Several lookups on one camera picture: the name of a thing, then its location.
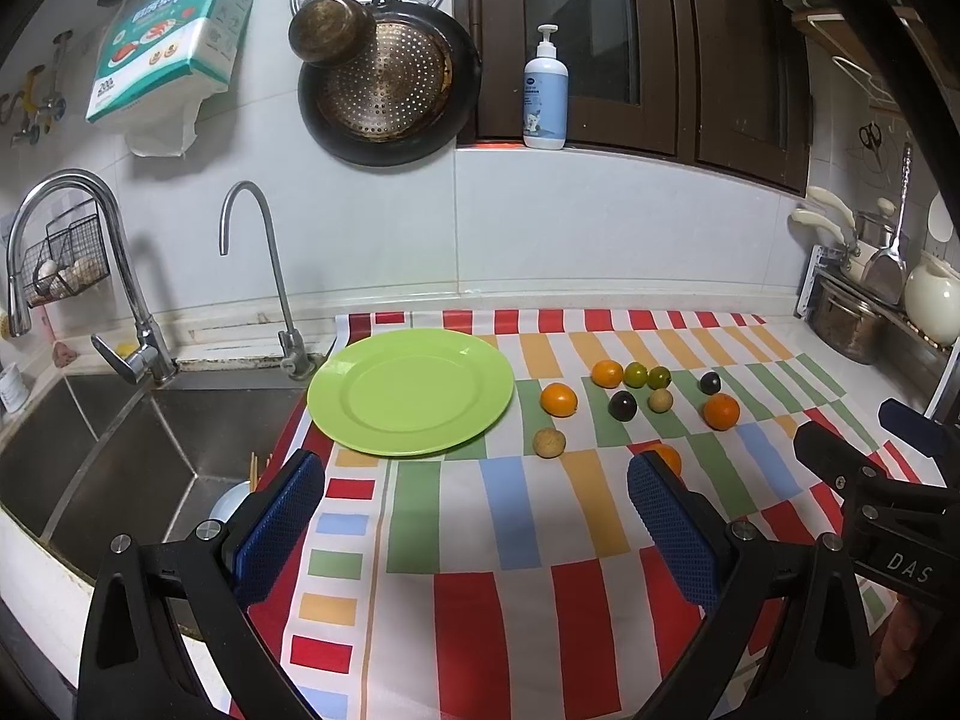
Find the orange fruit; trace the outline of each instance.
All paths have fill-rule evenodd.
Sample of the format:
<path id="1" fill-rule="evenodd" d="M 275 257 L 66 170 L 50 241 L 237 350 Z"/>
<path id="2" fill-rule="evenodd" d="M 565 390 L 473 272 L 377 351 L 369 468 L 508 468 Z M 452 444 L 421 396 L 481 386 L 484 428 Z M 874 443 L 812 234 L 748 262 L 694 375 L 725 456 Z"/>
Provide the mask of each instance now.
<path id="1" fill-rule="evenodd" d="M 704 403 L 704 422 L 714 430 L 729 430 L 739 418 L 740 404 L 726 392 L 717 392 Z"/>
<path id="2" fill-rule="evenodd" d="M 551 416 L 570 416 L 577 410 L 577 394 L 566 384 L 548 384 L 541 392 L 541 408 Z"/>
<path id="3" fill-rule="evenodd" d="M 616 389 L 623 381 L 623 366 L 613 360 L 601 360 L 590 372 L 593 384 L 606 389 Z"/>
<path id="4" fill-rule="evenodd" d="M 680 459 L 680 452 L 665 443 L 657 443 L 651 446 L 650 449 L 664 459 L 667 467 L 673 471 L 674 476 L 680 476 L 680 470 L 683 468 L 683 460 Z"/>

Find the bottle label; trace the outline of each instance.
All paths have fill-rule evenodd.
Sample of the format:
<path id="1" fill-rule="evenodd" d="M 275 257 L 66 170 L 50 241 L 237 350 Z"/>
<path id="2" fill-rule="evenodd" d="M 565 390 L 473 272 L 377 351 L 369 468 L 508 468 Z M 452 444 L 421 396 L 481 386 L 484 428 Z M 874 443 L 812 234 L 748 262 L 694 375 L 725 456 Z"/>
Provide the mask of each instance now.
<path id="1" fill-rule="evenodd" d="M 569 79 L 556 73 L 523 76 L 523 134 L 528 138 L 566 138 L 566 91 Z"/>

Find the colorful tablecloth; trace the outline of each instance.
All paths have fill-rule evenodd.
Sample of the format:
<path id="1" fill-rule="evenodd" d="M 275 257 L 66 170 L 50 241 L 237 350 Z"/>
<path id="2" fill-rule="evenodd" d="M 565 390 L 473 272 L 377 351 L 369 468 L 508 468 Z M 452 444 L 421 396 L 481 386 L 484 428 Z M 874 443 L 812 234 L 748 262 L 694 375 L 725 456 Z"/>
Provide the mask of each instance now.
<path id="1" fill-rule="evenodd" d="M 373 333 L 446 327 L 500 349 L 514 399 L 485 435 L 445 455 L 388 461 L 335 445 L 301 405 L 275 458 L 296 447 L 328 465 L 325 498 L 271 598 L 251 611 L 264 640 L 326 720 L 587 720 L 640 709 L 701 619 L 685 603 L 627 497 L 627 463 L 663 440 L 683 481 L 728 520 L 801 543 L 840 527 L 833 492 L 795 460 L 814 419 L 899 479 L 916 455 L 880 437 L 837 381 L 794 354 L 760 317 L 650 311 L 448 311 L 338 317 L 334 353 Z M 607 413 L 594 362 L 666 365 L 673 410 Z M 700 376 L 716 370 L 742 407 L 713 432 Z M 573 387 L 577 413 L 553 419 L 541 388 Z M 543 460 L 534 433 L 556 425 L 565 454 Z M 274 466 L 269 470 L 275 473 Z M 891 594 L 861 581 L 875 627 Z M 724 702 L 738 704 L 769 640 L 768 602 Z"/>

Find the wire basket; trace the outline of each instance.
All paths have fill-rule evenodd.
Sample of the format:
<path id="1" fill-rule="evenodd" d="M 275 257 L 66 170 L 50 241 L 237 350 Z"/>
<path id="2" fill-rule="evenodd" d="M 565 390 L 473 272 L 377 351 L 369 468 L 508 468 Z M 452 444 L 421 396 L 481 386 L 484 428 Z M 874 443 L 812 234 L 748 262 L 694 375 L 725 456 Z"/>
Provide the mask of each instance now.
<path id="1" fill-rule="evenodd" d="M 66 215 L 90 203 L 94 200 L 86 200 L 50 220 L 46 238 L 23 255 L 22 272 L 31 308 L 73 298 L 109 276 L 98 211 L 55 231 Z"/>

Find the tissue package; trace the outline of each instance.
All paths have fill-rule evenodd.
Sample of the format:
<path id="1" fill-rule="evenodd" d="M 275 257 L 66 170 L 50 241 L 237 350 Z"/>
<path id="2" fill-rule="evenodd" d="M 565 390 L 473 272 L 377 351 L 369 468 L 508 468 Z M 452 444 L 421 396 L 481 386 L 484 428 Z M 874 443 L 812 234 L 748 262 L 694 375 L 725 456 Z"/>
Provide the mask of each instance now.
<path id="1" fill-rule="evenodd" d="M 229 87 L 253 0 L 150 0 L 112 25 L 86 120 L 142 156 L 189 148 L 200 103 Z"/>

